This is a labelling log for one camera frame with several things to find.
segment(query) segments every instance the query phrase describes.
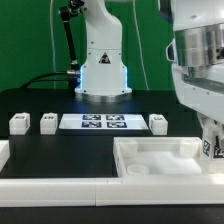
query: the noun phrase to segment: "sticker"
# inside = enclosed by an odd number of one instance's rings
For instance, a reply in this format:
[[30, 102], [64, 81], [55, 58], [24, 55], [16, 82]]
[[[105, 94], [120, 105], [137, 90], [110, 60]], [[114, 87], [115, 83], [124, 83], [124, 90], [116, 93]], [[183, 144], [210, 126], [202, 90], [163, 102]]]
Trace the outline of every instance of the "sticker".
[[204, 154], [209, 156], [210, 155], [210, 150], [211, 150], [211, 144], [208, 141], [204, 140], [204, 145], [203, 145]]
[[224, 158], [224, 149], [220, 149], [219, 145], [219, 136], [216, 136], [216, 144], [214, 149], [214, 159], [223, 159]]
[[108, 128], [127, 128], [127, 124], [125, 122], [107, 122]]
[[99, 61], [100, 64], [111, 64], [110, 63], [110, 59], [107, 56], [107, 53], [105, 52], [104, 55], [102, 56], [102, 58]]
[[215, 147], [214, 150], [214, 159], [223, 159], [224, 158], [224, 149]]
[[107, 115], [106, 119], [108, 121], [124, 121], [124, 116], [123, 115]]
[[16, 116], [15, 119], [25, 119], [24, 116]]
[[52, 116], [46, 116], [46, 117], [44, 117], [44, 119], [53, 120], [53, 119], [54, 119], [54, 117], [52, 117]]
[[154, 119], [155, 121], [161, 121], [161, 120], [163, 120], [162, 117], [154, 117], [153, 119]]
[[87, 115], [83, 115], [82, 117], [83, 120], [101, 120], [101, 116], [100, 115], [91, 115], [91, 114], [87, 114]]
[[94, 122], [94, 121], [84, 121], [82, 122], [82, 128], [101, 128], [101, 122]]

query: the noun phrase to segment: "robot end effector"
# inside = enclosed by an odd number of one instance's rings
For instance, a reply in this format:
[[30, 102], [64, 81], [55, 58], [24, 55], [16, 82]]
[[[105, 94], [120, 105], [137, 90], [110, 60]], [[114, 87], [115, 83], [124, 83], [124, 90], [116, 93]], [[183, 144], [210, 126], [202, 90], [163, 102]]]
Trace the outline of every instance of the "robot end effector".
[[224, 158], [224, 2], [158, 0], [158, 4], [160, 15], [173, 23], [167, 58], [173, 62], [177, 97], [198, 112], [204, 148], [209, 144], [212, 149], [204, 153]]

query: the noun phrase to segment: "white block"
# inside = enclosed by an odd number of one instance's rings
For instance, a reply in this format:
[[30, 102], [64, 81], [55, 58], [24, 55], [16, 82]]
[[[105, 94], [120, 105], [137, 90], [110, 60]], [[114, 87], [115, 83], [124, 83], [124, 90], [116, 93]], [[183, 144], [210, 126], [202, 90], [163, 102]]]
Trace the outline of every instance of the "white block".
[[199, 142], [194, 139], [181, 140], [180, 155], [183, 157], [193, 158], [198, 155]]
[[120, 141], [120, 149], [123, 158], [134, 158], [138, 153], [138, 142], [131, 138], [122, 139]]
[[25, 135], [30, 127], [30, 114], [17, 113], [9, 121], [10, 135]]
[[0, 171], [9, 159], [9, 141], [0, 141]]
[[149, 128], [153, 135], [167, 135], [168, 122], [160, 114], [149, 115]]
[[44, 114], [40, 121], [41, 135], [54, 135], [58, 127], [58, 115], [54, 113]]

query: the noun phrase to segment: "black cable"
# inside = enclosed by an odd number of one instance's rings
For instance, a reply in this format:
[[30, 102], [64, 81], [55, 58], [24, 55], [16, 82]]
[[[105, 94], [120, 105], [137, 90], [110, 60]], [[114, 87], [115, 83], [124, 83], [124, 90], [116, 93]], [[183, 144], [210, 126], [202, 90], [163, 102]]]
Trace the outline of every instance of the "black cable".
[[27, 82], [27, 86], [25, 88], [27, 88], [29, 85], [31, 85], [34, 82], [68, 82], [68, 81], [70, 81], [70, 79], [43, 79], [43, 80], [33, 80], [32, 82], [29, 82], [29, 83]]
[[20, 86], [20, 88], [25, 89], [27, 88], [32, 82], [42, 79], [42, 78], [46, 78], [46, 77], [52, 77], [52, 76], [58, 76], [58, 75], [67, 75], [67, 72], [54, 72], [54, 73], [47, 73], [47, 74], [43, 74], [43, 75], [38, 75], [35, 78], [31, 79], [30, 81], [24, 83], [22, 86]]

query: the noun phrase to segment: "small white cube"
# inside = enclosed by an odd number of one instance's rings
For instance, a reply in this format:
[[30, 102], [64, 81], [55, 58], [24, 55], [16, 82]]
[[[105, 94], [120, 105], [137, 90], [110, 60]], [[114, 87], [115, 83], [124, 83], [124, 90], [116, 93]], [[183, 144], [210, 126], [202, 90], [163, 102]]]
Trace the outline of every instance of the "small white cube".
[[160, 114], [149, 115], [149, 128], [153, 135], [167, 135], [168, 122]]
[[41, 135], [54, 135], [58, 127], [58, 115], [54, 113], [44, 114], [40, 121]]
[[25, 135], [30, 127], [30, 114], [17, 113], [9, 121], [10, 135]]
[[194, 158], [199, 152], [199, 142], [194, 139], [181, 140], [180, 155], [186, 158]]

